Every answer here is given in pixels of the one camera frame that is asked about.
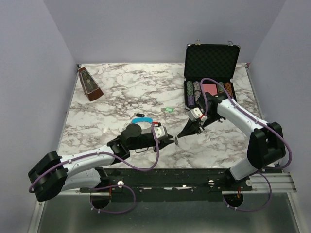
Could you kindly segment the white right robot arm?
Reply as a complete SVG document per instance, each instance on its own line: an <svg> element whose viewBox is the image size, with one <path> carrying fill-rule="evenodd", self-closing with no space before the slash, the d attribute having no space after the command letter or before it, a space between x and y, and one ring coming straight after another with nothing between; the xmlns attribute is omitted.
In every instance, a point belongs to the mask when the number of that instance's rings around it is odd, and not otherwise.
<svg viewBox="0 0 311 233"><path fill-rule="evenodd" d="M249 139L246 157L224 172L224 186L235 190L241 180L285 156L282 127L255 117L225 93L205 93L199 106L188 111L189 119L177 138L200 134L206 126L220 119L228 120Z"/></svg>

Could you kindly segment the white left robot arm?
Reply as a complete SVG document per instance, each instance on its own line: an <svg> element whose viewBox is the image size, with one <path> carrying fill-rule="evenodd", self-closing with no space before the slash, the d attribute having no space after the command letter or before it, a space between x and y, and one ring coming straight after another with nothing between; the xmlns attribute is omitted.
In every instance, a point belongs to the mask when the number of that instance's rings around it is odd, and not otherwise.
<svg viewBox="0 0 311 233"><path fill-rule="evenodd" d="M96 168L122 162L138 170L126 161L132 150L153 148L159 153L173 142L173 136L160 123L153 123L147 129L129 124L119 136L98 149L73 155L58 155L51 151L28 172L29 192L36 195L38 202L75 188L94 188L102 192L107 188L108 180Z"/></svg>

